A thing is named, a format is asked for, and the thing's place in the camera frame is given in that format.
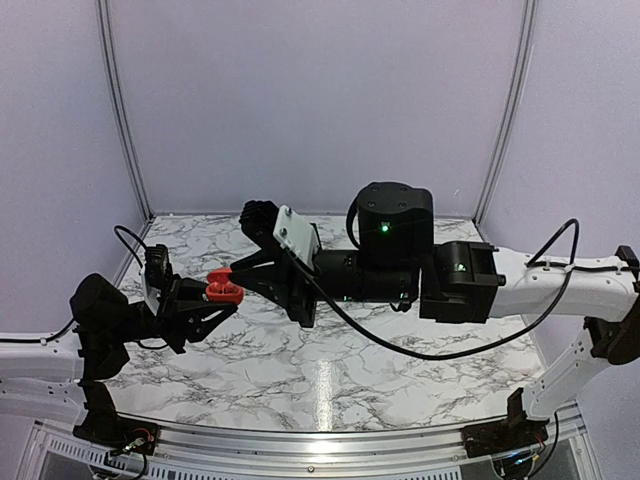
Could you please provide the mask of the red round cap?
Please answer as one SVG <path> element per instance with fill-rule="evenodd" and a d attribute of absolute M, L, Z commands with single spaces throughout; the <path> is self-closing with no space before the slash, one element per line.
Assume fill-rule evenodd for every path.
<path fill-rule="evenodd" d="M 243 301 L 244 289 L 231 281 L 231 273 L 230 268 L 222 267 L 207 275 L 205 295 L 209 301 L 234 305 L 239 305 Z"/>

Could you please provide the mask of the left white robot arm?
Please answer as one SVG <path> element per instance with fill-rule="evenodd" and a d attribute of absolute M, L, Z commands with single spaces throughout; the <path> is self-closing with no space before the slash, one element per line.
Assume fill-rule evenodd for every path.
<path fill-rule="evenodd" d="M 228 270 L 205 282 L 173 276 L 143 281 L 143 298 L 127 296 L 91 274 L 70 300 L 72 319 L 58 333 L 1 339 L 1 411 L 79 424 L 106 445 L 125 438 L 106 381 L 129 362 L 128 345 L 157 340 L 176 354 L 203 341 L 244 297 Z"/>

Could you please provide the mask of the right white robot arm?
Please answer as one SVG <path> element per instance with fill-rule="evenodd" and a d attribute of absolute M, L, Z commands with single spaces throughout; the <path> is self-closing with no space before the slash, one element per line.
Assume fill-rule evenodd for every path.
<path fill-rule="evenodd" d="M 240 216 L 255 254 L 235 262 L 231 281 L 283 308 L 304 328 L 318 301 L 341 313 L 346 302 L 416 309 L 439 323 L 481 324 L 491 318 L 580 316 L 582 331 L 537 380 L 514 392 L 495 438 L 515 448 L 535 423 L 605 369 L 639 355 L 639 262 L 628 247 L 609 257 L 525 254 L 472 241 L 437 243 L 433 198 L 424 188 L 373 182 L 352 201 L 347 250 L 322 246 L 316 226 L 288 206 L 246 203 Z"/>

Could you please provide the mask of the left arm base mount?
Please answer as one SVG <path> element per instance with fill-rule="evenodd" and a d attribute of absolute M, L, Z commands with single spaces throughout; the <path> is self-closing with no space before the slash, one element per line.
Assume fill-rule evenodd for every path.
<path fill-rule="evenodd" d="M 80 381 L 84 395 L 80 419 L 73 427 L 73 435 L 122 452 L 124 448 L 141 439 L 142 444 L 133 451 L 145 455 L 154 453 L 159 425 L 149 421 L 122 416 L 107 387 L 95 381 Z"/>

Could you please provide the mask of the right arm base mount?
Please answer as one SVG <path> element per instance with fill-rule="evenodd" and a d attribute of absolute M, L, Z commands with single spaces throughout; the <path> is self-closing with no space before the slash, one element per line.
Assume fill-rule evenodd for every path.
<path fill-rule="evenodd" d="M 494 455 L 546 441 L 549 420 L 530 420 L 523 407 L 524 389 L 518 388 L 507 399 L 507 416 L 462 428 L 463 446 L 468 458 Z"/>

